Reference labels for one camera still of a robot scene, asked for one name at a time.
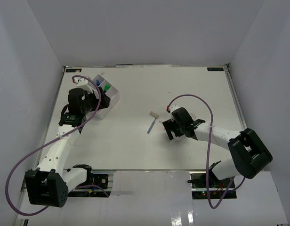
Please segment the white divided organizer box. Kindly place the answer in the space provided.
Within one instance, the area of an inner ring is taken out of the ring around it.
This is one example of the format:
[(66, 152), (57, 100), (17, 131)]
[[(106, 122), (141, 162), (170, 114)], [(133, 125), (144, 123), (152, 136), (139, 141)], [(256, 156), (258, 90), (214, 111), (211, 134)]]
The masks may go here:
[[(110, 110), (117, 104), (120, 99), (120, 93), (118, 89), (116, 89), (108, 80), (106, 80), (102, 75), (96, 75), (92, 81), (97, 85), (100, 89), (101, 93), (101, 102), (99, 108), (96, 112), (96, 117), (100, 120), (104, 119), (104, 117), (110, 112)], [(87, 82), (86, 91), (91, 100), (92, 112), (96, 109), (99, 94), (96, 90), (95, 86), (91, 82)]]

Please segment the green cap black highlighter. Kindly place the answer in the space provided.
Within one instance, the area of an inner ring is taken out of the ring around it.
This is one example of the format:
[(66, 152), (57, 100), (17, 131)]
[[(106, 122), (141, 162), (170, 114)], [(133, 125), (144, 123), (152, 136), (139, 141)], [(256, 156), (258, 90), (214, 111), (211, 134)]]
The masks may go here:
[(108, 84), (107, 84), (107, 85), (105, 85), (105, 88), (104, 88), (104, 93), (106, 93), (106, 92), (107, 92), (107, 91), (110, 89), (110, 87), (111, 87), (111, 86), (110, 86), (110, 85), (108, 85)]

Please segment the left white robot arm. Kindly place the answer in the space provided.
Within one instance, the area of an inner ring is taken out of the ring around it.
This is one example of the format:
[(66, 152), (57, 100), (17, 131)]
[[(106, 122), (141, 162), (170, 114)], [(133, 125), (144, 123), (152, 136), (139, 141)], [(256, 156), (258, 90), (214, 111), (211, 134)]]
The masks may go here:
[(111, 110), (111, 99), (89, 77), (73, 77), (76, 87), (68, 92), (68, 104), (62, 109), (56, 141), (54, 141), (36, 169), (28, 170), (24, 180), (29, 202), (32, 205), (63, 207), (68, 194), (82, 186), (93, 185), (92, 167), (75, 165), (64, 172), (66, 159), (84, 125), (90, 121), (88, 113), (103, 119)]

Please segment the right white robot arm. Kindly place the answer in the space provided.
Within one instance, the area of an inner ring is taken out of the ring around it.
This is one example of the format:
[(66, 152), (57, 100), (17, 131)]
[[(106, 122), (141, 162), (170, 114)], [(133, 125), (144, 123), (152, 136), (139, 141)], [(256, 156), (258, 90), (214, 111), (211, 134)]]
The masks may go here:
[(183, 107), (170, 108), (171, 118), (162, 124), (170, 140), (185, 136), (197, 141), (211, 142), (229, 151), (231, 158), (208, 165), (208, 174), (188, 180), (197, 187), (217, 188), (235, 176), (254, 178), (263, 168), (272, 162), (273, 156), (257, 133), (249, 128), (243, 131), (212, 127), (205, 120), (193, 120)]

